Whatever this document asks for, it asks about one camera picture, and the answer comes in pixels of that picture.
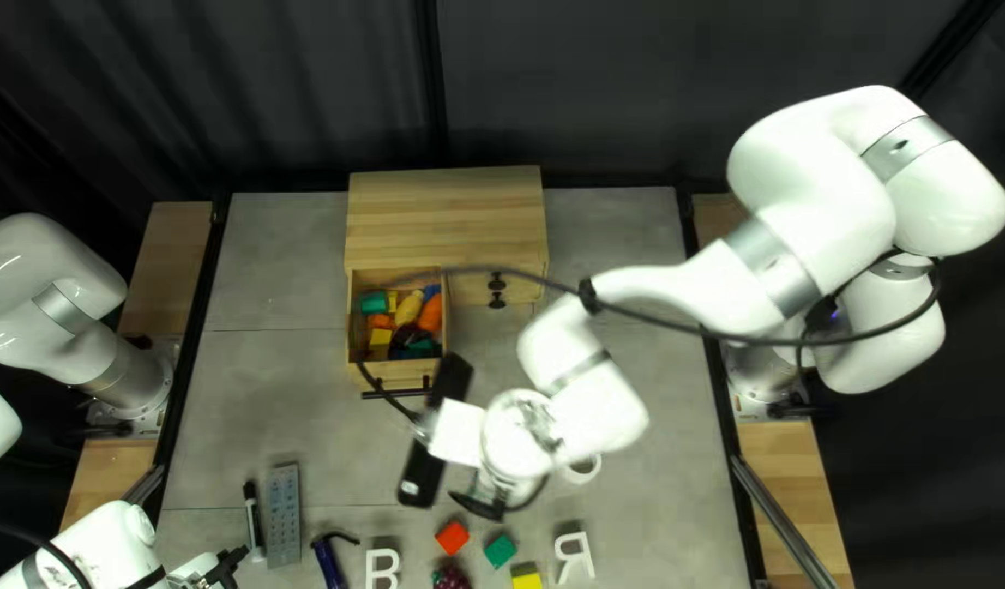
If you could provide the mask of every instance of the yellow bottle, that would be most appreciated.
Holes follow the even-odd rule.
[[[398,328],[418,319],[418,312],[423,308],[423,297],[422,290],[412,290],[411,294],[408,294],[404,299],[404,302],[401,302],[396,307],[396,316],[393,317],[393,323]]]

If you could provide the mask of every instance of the orange toy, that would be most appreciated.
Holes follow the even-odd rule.
[[[393,325],[393,320],[389,319],[389,316],[368,316],[368,330],[372,329],[389,329],[390,331],[396,329]]]
[[[418,321],[415,325],[418,329],[423,331],[440,331],[440,314],[442,310],[440,306],[442,301],[440,300],[440,293],[437,292],[430,298],[429,302],[423,305],[423,311],[418,314]]]
[[[440,547],[443,548],[444,553],[447,553],[448,556],[455,556],[455,553],[458,553],[458,549],[469,540],[469,532],[462,527],[462,524],[452,521],[443,527],[440,533],[436,535],[436,539]]]

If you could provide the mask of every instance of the red cube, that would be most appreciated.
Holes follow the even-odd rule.
[[[462,524],[453,520],[443,527],[436,535],[436,539],[444,553],[455,556],[455,553],[469,541],[469,532],[462,528]]]

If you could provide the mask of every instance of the white letter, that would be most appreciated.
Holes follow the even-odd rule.
[[[569,542],[577,543],[579,549],[574,553],[566,554],[561,546]],[[558,585],[564,585],[567,582],[568,572],[572,570],[571,565],[578,562],[586,565],[586,572],[589,573],[590,579],[597,578],[597,573],[593,570],[593,558],[589,555],[589,538],[585,531],[577,531],[574,534],[565,534],[559,537],[557,542],[554,542],[554,552],[561,560],[561,576],[557,581]]]
[[[392,561],[388,569],[375,569],[375,561],[380,556],[386,556]],[[378,580],[388,579],[389,589],[396,589],[396,586],[399,585],[400,582],[396,580],[396,575],[393,573],[399,570],[401,570],[401,556],[396,553],[396,550],[392,548],[376,548],[375,550],[369,550],[364,560],[364,588],[376,589],[376,582]]]

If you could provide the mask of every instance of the black backdrop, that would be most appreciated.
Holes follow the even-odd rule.
[[[48,214],[128,276],[156,200],[514,163],[718,183],[757,119],[874,82],[1005,181],[1005,8],[971,26],[998,4],[0,2],[0,218]],[[949,265],[940,357],[818,426],[860,587],[1005,580],[1005,233]],[[28,408],[62,402],[11,372]],[[56,426],[33,415],[27,435]]]

